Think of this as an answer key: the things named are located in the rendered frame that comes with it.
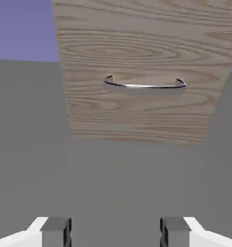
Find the light wood drawer front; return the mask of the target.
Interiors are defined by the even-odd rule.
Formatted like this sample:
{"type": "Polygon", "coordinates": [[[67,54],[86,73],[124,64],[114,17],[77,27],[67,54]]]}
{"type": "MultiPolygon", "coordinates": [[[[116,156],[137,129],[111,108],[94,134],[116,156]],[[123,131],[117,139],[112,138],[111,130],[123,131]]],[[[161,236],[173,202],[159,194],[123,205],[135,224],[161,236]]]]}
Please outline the light wood drawer front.
{"type": "Polygon", "coordinates": [[[195,145],[204,138],[232,66],[232,31],[177,37],[144,31],[66,28],[57,33],[72,135],[195,145]],[[114,82],[179,84],[131,89],[114,82]]]}

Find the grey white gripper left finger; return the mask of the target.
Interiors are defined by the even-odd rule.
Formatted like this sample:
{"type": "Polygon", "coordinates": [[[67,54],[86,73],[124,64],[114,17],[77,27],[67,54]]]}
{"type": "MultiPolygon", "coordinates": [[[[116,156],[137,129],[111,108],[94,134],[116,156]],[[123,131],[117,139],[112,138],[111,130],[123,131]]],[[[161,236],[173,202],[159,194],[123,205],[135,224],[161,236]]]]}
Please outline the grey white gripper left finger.
{"type": "Polygon", "coordinates": [[[25,230],[0,239],[0,247],[72,247],[72,218],[37,217],[25,230]]]}

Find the light wood cabinet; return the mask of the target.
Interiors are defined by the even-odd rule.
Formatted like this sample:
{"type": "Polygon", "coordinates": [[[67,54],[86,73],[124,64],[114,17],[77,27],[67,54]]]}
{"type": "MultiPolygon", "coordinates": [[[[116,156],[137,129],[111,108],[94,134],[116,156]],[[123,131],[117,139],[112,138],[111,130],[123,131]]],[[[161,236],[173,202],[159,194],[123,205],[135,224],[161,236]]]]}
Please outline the light wood cabinet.
{"type": "Polygon", "coordinates": [[[66,28],[144,31],[183,38],[204,38],[206,33],[232,31],[232,0],[51,0],[51,3],[56,40],[58,31],[66,28]]]}

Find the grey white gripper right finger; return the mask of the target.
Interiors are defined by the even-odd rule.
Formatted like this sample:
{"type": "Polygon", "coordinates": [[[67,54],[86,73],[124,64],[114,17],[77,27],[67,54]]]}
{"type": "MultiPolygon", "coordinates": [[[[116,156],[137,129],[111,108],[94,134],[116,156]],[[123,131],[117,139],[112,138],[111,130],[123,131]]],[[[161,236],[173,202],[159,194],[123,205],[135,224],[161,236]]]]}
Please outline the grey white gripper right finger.
{"type": "Polygon", "coordinates": [[[205,230],[195,217],[160,217],[160,247],[232,247],[232,239],[205,230]]]}

